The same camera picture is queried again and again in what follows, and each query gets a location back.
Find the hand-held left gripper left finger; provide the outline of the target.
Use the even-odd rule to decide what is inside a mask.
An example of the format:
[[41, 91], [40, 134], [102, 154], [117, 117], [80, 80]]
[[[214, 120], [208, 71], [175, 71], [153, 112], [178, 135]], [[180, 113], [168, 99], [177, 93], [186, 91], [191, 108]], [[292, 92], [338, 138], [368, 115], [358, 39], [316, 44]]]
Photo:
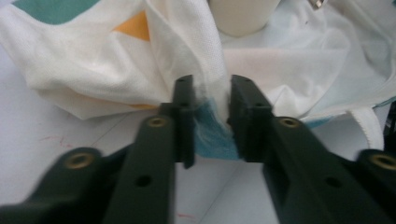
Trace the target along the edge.
[[160, 114], [175, 123], [176, 162], [182, 162], [185, 169], [194, 165], [194, 105], [193, 77], [187, 75], [175, 81], [170, 103], [161, 103]]

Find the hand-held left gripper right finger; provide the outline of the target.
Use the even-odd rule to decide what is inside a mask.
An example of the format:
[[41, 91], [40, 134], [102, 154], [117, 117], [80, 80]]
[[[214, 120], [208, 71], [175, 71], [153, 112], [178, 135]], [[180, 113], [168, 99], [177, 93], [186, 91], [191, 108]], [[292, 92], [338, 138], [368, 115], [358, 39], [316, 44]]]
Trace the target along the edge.
[[272, 106], [253, 80], [232, 75], [231, 84], [228, 123], [233, 130], [238, 156], [247, 162], [262, 162], [264, 134], [274, 116]]

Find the white cup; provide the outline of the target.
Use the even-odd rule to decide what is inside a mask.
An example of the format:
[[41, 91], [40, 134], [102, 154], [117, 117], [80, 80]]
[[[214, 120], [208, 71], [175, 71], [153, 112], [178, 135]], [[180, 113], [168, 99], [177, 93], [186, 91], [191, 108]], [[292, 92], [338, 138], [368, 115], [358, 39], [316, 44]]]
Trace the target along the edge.
[[240, 37], [260, 31], [275, 12], [280, 0], [209, 0], [217, 28]]

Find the white tote bag coloured shapes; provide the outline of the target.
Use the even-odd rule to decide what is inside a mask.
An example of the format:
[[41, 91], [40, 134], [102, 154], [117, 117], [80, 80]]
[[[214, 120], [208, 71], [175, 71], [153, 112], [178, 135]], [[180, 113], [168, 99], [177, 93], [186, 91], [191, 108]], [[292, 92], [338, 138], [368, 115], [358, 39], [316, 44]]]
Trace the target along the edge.
[[40, 97], [80, 119], [151, 109], [193, 75], [195, 145], [233, 160], [228, 77], [255, 81], [275, 114], [318, 126], [350, 114], [384, 145], [374, 108], [396, 100], [396, 0], [280, 0], [250, 35], [224, 34], [209, 0], [15, 0], [0, 45]]

